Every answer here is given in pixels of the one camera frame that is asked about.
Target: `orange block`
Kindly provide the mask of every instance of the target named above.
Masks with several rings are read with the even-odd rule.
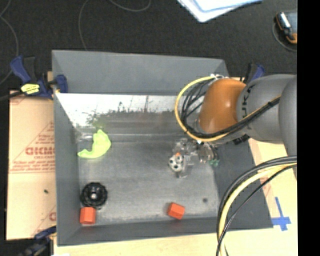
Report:
[[[81,224],[94,224],[96,223],[96,209],[93,207],[83,207],[80,210],[80,223]]]
[[[172,202],[168,207],[167,214],[173,218],[181,220],[185,214],[185,208],[182,205]]]

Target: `clamp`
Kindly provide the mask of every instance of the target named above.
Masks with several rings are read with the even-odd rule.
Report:
[[[10,62],[12,72],[22,80],[22,86],[20,90],[26,96],[38,96],[53,100],[53,85],[57,85],[57,90],[61,93],[68,92],[67,79],[63,74],[57,75],[53,81],[47,81],[44,75],[36,79],[34,74],[30,74],[26,71],[23,56],[19,55]]]
[[[52,226],[36,234],[33,238],[36,242],[26,248],[24,252],[20,252],[17,256],[38,256],[47,248],[48,244],[52,241],[49,236],[56,232],[57,227]]]

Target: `metal part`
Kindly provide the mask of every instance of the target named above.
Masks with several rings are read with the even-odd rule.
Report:
[[[105,186],[98,182],[91,182],[83,188],[80,200],[86,207],[98,208],[106,202],[107,197],[108,192]]]
[[[173,156],[170,157],[168,164],[177,178],[186,177],[191,173],[195,157],[198,157],[199,162],[203,164],[217,166],[219,163],[218,153],[212,145],[199,144],[195,140],[182,138],[176,142]]]

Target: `gray bin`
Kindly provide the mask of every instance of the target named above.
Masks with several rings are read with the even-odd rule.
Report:
[[[168,160],[174,142],[185,137],[173,113],[176,95],[194,79],[227,76],[224,61],[54,50],[52,69],[54,76],[64,74],[69,86],[69,93],[54,97],[57,244],[214,233],[220,198],[236,177],[254,166],[248,143],[220,146],[217,167],[195,161],[184,178],[175,177]],[[137,99],[135,106],[128,107],[128,97]],[[97,129],[107,132],[111,148],[97,159],[79,158],[77,152],[90,149]],[[80,193],[90,182],[103,184],[108,199],[97,210],[96,223],[82,225]],[[250,186],[242,198],[252,190]],[[171,202],[185,206],[182,220],[167,216]],[[262,192],[231,226],[270,227]]]

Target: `black floor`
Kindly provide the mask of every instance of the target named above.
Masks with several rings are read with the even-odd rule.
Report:
[[[129,8],[141,8],[149,0],[117,1]],[[85,47],[90,51],[219,58],[225,60],[231,76],[244,76],[249,63],[263,65],[266,74],[296,74],[297,52],[293,50],[297,48],[287,45],[282,35],[273,31],[276,13],[296,7],[295,0],[263,0],[199,23],[176,0],[151,0],[150,7],[142,12],[120,9],[108,0],[0,0],[0,17],[5,19],[0,20],[0,83],[16,54],[35,56],[36,71],[45,73],[51,69],[52,49],[85,50]],[[84,44],[79,33],[81,10]],[[0,84],[0,96],[19,85],[19,79],[9,76]],[[0,256],[12,256],[31,241],[4,242],[6,101],[0,102],[0,132]]]

